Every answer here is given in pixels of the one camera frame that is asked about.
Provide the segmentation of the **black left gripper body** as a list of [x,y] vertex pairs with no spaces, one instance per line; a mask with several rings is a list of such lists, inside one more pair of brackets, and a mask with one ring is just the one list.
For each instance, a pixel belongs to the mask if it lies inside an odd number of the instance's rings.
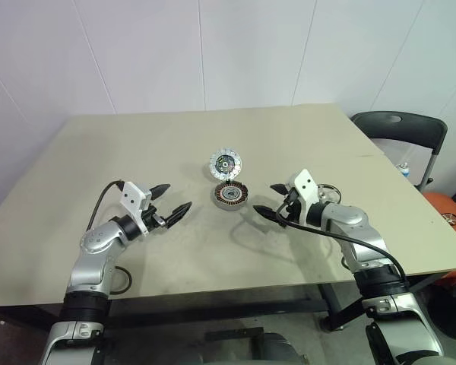
[[161,216],[157,214],[157,208],[152,204],[152,201],[156,198],[151,198],[148,206],[142,211],[141,218],[147,229],[155,229],[163,227],[165,222]]

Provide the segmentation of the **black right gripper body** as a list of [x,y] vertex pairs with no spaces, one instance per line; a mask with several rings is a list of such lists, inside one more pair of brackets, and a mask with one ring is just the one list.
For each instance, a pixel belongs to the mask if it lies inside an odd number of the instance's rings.
[[302,196],[294,187],[289,188],[287,186],[283,186],[282,193],[284,196],[283,206],[287,215],[286,217],[281,218],[281,224],[284,225],[285,221],[300,224],[302,203],[304,202]]

